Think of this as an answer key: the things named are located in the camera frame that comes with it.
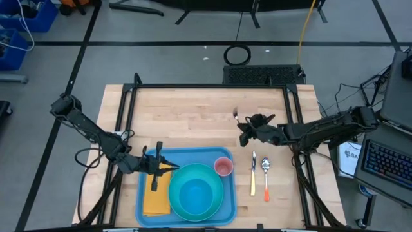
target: silver spoon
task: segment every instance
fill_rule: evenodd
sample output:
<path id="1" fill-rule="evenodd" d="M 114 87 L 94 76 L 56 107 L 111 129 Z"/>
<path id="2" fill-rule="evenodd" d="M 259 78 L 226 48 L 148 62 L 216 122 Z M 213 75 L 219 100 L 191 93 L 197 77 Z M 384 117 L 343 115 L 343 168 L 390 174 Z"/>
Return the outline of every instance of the silver spoon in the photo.
<path id="1" fill-rule="evenodd" d="M 268 170 L 270 167 L 270 162 L 267 157 L 262 160 L 262 169 L 265 172 L 265 201 L 269 201 L 269 190 L 268 190 Z"/>

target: orange handle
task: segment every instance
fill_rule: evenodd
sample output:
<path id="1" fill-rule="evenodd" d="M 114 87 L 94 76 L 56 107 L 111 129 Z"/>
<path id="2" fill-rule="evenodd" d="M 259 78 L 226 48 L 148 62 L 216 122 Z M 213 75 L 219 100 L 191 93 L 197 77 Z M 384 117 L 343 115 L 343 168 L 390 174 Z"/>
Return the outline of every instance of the orange handle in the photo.
<path id="1" fill-rule="evenodd" d="M 268 176 L 265 173 L 265 202 L 269 201 Z"/>

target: blue bin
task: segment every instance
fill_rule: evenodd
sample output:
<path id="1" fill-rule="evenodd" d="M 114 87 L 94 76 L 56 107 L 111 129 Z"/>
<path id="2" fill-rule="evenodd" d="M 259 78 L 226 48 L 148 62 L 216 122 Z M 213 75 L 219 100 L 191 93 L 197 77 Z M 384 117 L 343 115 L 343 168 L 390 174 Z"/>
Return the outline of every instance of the blue bin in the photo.
<path id="1" fill-rule="evenodd" d="M 21 37 L 16 29 L 0 30 L 0 37 L 5 35 L 11 38 L 8 43 L 9 45 L 27 49 L 28 45 L 26 39 Z M 6 47 L 3 56 L 0 57 L 0 70 L 18 70 L 25 55 L 26 51 Z"/>
<path id="2" fill-rule="evenodd" d="M 1 5 L 4 5 L 3 2 L 16 2 L 17 0 L 2 0 Z M 48 32 L 50 27 L 52 26 L 54 19 L 57 16 L 58 9 L 50 0 L 32 0 L 34 3 L 44 2 L 40 7 L 37 15 L 34 19 L 27 19 L 24 18 L 26 21 L 27 27 L 30 32 Z M 15 5 L 14 3 L 7 7 L 9 12 L 3 12 L 3 14 L 12 14 L 16 10 L 20 10 L 19 5 Z M 18 31 L 25 32 L 26 30 L 22 26 L 23 22 L 20 23 L 20 17 L 2 17 L 0 18 L 0 25 L 3 28 L 15 28 Z"/>

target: gray floor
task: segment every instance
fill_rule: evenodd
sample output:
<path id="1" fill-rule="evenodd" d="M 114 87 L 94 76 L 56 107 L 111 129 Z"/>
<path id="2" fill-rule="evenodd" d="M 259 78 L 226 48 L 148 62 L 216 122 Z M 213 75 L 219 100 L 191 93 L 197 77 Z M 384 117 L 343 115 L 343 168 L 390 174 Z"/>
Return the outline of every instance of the gray floor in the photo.
<path id="1" fill-rule="evenodd" d="M 191 12 L 176 26 L 183 13 L 148 1 L 141 6 L 165 12 L 165 17 L 108 8 L 104 1 L 90 41 L 233 41 L 240 13 Z M 398 41 L 412 41 L 410 0 L 379 0 Z M 36 41 L 81 42 L 86 33 L 88 14 L 57 16 L 47 34 L 35 34 Z M 308 10 L 289 10 L 258 14 L 261 28 L 256 30 L 250 15 L 244 14 L 240 41 L 298 41 Z M 327 0 L 323 24 L 314 12 L 305 41 L 390 42 L 371 0 Z M 28 53 L 15 73 L 29 76 L 26 85 L 0 83 L 0 99 L 13 104 L 13 117 L 2 128 L 0 139 L 0 230 L 13 231 L 26 200 L 35 171 L 53 125 L 50 104 L 64 91 L 80 47 L 38 46 Z M 86 115 L 96 120 L 106 84 L 131 82 L 138 72 L 144 83 L 221 83 L 223 53 L 226 46 L 89 46 L 77 76 L 73 93 L 83 104 Z M 251 46 L 250 64 L 294 64 L 295 46 Z M 302 66 L 308 84 L 314 84 L 319 102 L 328 108 L 334 104 L 339 83 L 358 86 L 390 64 L 394 49 L 388 47 L 316 47 L 305 46 Z M 242 60 L 245 54 L 233 50 L 229 59 Z M 343 88 L 345 98 L 357 90 Z M 342 109 L 363 105 L 359 93 L 340 103 Z M 332 106 L 327 112 L 335 113 Z M 75 131 L 60 128 L 35 200 L 26 229 L 69 226 L 72 220 L 83 168 L 73 154 L 88 143 Z M 354 181 L 337 178 L 346 220 L 363 214 L 366 198 L 358 194 Z M 370 228 L 407 231 L 412 227 L 412 211 L 396 202 L 379 197 Z"/>

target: yellow cable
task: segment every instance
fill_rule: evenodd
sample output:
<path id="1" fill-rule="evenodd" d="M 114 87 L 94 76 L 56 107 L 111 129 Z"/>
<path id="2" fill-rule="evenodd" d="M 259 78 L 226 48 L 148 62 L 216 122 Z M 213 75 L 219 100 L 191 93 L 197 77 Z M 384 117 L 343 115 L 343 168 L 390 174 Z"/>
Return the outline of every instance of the yellow cable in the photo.
<path id="1" fill-rule="evenodd" d="M 306 30 L 306 26 L 309 22 L 310 15 L 312 14 L 312 11 L 314 10 L 315 2 L 316 2 L 316 0 L 314 0 L 312 2 L 312 5 L 310 6 L 308 17 L 306 17 L 306 21 L 304 22 L 304 25 L 303 25 L 303 29 L 302 29 L 302 33 L 301 33 L 301 40 L 299 41 L 299 53 L 297 54 L 296 64 L 301 64 L 303 35 L 304 35 L 304 31 Z"/>

